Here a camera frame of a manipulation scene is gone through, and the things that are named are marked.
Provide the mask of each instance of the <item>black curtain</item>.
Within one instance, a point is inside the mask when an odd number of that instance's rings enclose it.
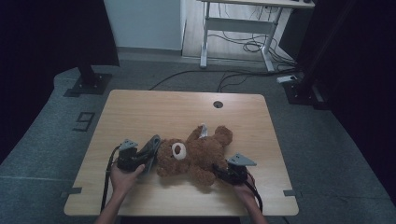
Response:
[[[395,9],[395,2],[390,0],[380,4],[368,0],[321,0],[298,59],[310,78],[305,83],[316,81],[326,87],[327,105],[394,203]]]
[[[119,65],[103,0],[0,1],[1,161],[80,64]]]

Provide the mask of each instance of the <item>gray carpet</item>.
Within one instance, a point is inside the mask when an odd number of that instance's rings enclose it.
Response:
[[[238,67],[217,64],[209,69]],[[79,73],[72,69],[58,75],[48,103],[1,164],[0,223],[93,223],[95,217],[64,214],[64,192],[73,186],[109,92],[148,90],[174,73],[199,68],[196,63],[124,60],[120,68],[95,66],[94,70],[113,75],[104,95],[64,97]],[[222,75],[184,74],[155,90],[214,92]],[[396,223],[395,206],[342,125],[330,111],[290,105],[277,77],[250,77],[223,91],[265,97],[291,184],[298,193],[300,213],[287,217],[289,223]],[[242,80],[235,77],[228,82]],[[87,132],[73,131],[80,125],[76,120],[81,112],[95,113]],[[268,219],[286,223],[282,217]]]

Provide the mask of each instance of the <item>wooden table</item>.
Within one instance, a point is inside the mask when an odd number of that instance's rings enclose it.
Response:
[[[215,108],[214,102],[223,103]],[[249,167],[256,179],[267,216],[293,216],[299,211],[264,97],[257,94],[177,91],[112,91],[78,172],[64,211],[69,216],[100,213],[105,169],[111,151],[125,138],[140,149],[154,135],[187,139],[199,124],[208,135],[219,125],[233,131],[226,158],[236,152],[258,163]],[[232,188],[216,181],[211,187],[196,186],[187,175],[159,177],[153,166],[127,195],[121,216],[244,216],[246,211]],[[109,184],[108,197],[112,188]]]
[[[239,33],[252,33],[268,35],[265,44],[261,50],[262,57],[264,58],[265,65],[269,72],[274,72],[275,69],[271,62],[269,48],[274,37],[277,24],[279,22],[282,9],[284,7],[291,8],[313,8],[315,4],[311,1],[305,3],[303,0],[298,2],[291,0],[198,0],[206,3],[205,26],[204,26],[204,42],[201,49],[200,67],[206,68],[207,61],[207,33],[209,30],[214,31],[229,31]],[[226,4],[239,4],[239,5],[253,5],[263,7],[279,7],[276,17],[273,21],[251,21],[251,20],[236,20],[229,18],[213,18],[209,15],[210,3],[226,3]]]

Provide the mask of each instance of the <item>teddy bear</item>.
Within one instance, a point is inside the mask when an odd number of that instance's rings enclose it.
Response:
[[[157,152],[157,174],[164,177],[187,173],[202,185],[213,185],[213,165],[227,169],[224,153],[233,141],[233,132],[225,126],[219,126],[212,136],[203,136],[204,132],[205,125],[200,125],[186,141],[163,139]]]

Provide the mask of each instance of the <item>forearm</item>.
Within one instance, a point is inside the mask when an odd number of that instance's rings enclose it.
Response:
[[[124,193],[113,192],[113,195],[108,201],[105,209],[102,211],[99,218],[96,219],[95,224],[114,223],[125,195],[126,194]]]
[[[250,216],[251,221],[254,224],[268,224],[268,221],[260,211],[259,206],[256,204],[256,201],[249,201],[244,203],[247,212]]]

